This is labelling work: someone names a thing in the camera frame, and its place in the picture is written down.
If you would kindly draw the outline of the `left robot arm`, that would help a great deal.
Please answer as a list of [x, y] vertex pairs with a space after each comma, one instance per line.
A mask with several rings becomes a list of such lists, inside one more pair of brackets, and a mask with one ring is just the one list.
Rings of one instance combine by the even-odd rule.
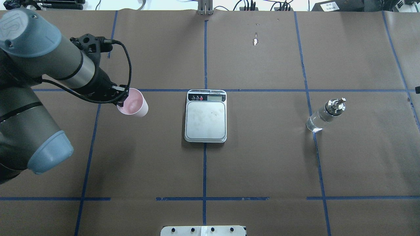
[[[101, 54], [120, 45], [127, 57], [126, 85], [112, 82], [100, 67]], [[126, 46], [87, 33], [66, 38], [29, 9], [1, 18], [1, 184], [31, 170], [42, 174], [67, 160], [74, 148], [33, 87], [48, 83], [93, 104], [124, 106], [132, 81]]]

